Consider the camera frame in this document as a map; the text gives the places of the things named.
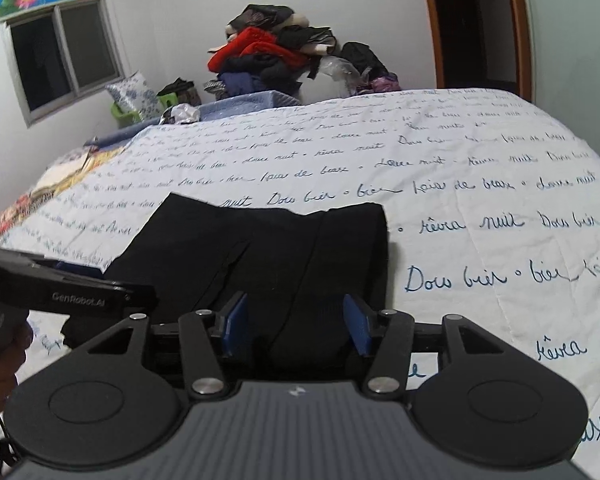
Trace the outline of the person's left hand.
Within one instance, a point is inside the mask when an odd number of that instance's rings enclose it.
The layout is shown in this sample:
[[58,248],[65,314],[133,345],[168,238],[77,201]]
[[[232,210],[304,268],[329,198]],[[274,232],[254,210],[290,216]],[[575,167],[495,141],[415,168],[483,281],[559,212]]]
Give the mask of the person's left hand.
[[33,333],[28,322],[23,322],[15,331],[10,345],[0,354],[0,413],[12,390],[16,388],[16,373],[26,362],[26,351],[32,344]]

